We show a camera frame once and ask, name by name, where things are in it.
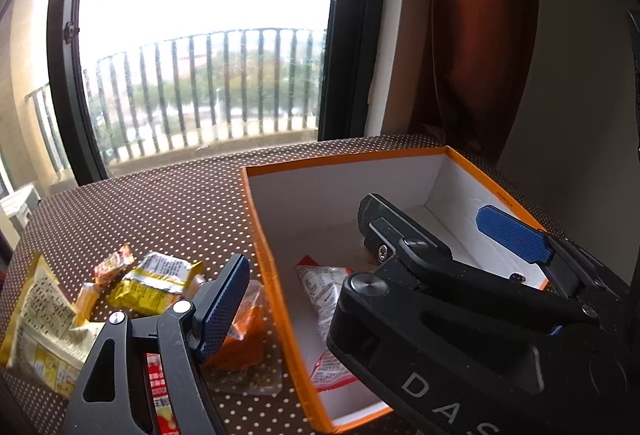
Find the large yellow chip bag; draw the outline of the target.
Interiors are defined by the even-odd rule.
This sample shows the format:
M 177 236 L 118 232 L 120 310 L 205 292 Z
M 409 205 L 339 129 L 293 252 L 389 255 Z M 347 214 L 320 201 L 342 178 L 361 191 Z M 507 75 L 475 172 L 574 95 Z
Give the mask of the large yellow chip bag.
M 35 253 L 1 345 L 1 366 L 70 399 L 102 328 L 79 316 L 44 256 Z

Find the small red yellow candy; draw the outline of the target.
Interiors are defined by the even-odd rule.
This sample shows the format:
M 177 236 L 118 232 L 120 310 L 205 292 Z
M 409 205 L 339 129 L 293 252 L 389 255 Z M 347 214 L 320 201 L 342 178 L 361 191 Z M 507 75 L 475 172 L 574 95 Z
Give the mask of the small red yellow candy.
M 128 243 L 124 243 L 118 250 L 93 267 L 94 284 L 98 287 L 106 287 L 132 265 L 134 265 L 134 252 Z

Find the small orange sausage snack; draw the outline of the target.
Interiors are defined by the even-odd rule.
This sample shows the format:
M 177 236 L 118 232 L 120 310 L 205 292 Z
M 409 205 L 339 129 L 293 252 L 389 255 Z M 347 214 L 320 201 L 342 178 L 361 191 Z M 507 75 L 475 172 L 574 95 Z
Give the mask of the small orange sausage snack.
M 80 327 L 90 320 L 96 301 L 100 297 L 100 287 L 95 283 L 85 282 L 81 285 L 76 297 L 75 306 L 78 310 L 75 327 Z

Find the orange clear snack pouch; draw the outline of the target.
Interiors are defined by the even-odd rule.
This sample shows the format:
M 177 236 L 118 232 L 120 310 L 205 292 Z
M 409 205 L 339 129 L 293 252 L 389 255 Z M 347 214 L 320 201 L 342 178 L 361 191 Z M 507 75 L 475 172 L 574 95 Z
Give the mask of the orange clear snack pouch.
M 205 383 L 216 394 L 277 396 L 282 366 L 265 288 L 250 280 L 220 351 L 202 366 Z

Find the brown polka dot tablecloth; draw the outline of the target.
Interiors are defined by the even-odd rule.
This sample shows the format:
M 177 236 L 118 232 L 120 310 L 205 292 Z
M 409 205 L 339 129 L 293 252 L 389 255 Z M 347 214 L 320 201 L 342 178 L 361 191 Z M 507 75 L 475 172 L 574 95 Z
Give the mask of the brown polka dot tablecloth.
M 254 256 L 241 168 L 331 154 L 435 147 L 403 135 L 307 142 L 199 158 L 65 191 L 40 202 L 18 242 L 1 291 L 1 343 L 27 278 L 44 254 L 64 291 L 75 295 L 92 266 L 128 241 L 138 255 L 160 251 L 204 262 L 207 276 L 231 253 Z M 218 394 L 237 434 L 320 434 L 304 414 L 284 364 L 283 391 L 267 397 Z M 67 401 L 1 370 L 1 434 L 61 434 Z

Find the red white snack packet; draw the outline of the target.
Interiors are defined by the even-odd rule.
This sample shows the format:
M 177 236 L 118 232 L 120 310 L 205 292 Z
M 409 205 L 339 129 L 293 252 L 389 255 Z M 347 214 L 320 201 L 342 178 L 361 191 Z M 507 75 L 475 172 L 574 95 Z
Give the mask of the red white snack packet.
M 297 276 L 317 313 L 318 333 L 328 338 L 331 322 L 345 279 L 352 274 L 346 267 L 321 266 L 306 255 L 296 265 Z M 356 377 L 326 348 L 314 363 L 311 384 L 318 393 L 333 391 L 357 381 Z

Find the dark red curtain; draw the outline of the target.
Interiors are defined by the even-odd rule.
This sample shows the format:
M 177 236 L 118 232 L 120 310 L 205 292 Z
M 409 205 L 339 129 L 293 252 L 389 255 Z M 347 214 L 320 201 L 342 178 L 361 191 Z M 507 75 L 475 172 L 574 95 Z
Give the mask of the dark red curtain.
M 431 0 L 411 127 L 497 161 L 518 114 L 539 0 Z

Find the black balcony railing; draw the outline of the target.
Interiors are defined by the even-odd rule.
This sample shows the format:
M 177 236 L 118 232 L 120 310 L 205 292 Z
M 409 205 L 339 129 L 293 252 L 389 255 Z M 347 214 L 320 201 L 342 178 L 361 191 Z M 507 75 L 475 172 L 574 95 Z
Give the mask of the black balcony railing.
M 105 166 L 318 129 L 326 33 L 243 28 L 129 47 L 82 72 Z

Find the yellow green noodle packet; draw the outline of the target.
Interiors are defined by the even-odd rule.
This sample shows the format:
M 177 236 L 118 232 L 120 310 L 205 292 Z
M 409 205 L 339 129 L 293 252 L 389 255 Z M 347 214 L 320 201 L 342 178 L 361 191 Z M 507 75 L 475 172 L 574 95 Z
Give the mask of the yellow green noodle packet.
M 142 316 L 159 315 L 180 301 L 193 278 L 203 273 L 202 262 L 150 252 L 122 276 L 106 296 L 106 303 Z

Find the white outdoor air conditioner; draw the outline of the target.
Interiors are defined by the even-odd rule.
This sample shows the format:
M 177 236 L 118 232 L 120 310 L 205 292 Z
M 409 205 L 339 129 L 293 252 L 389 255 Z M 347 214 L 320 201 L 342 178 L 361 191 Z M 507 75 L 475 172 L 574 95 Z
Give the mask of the white outdoor air conditioner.
M 33 184 L 25 184 L 1 199 L 1 232 L 14 249 L 40 202 L 40 195 Z

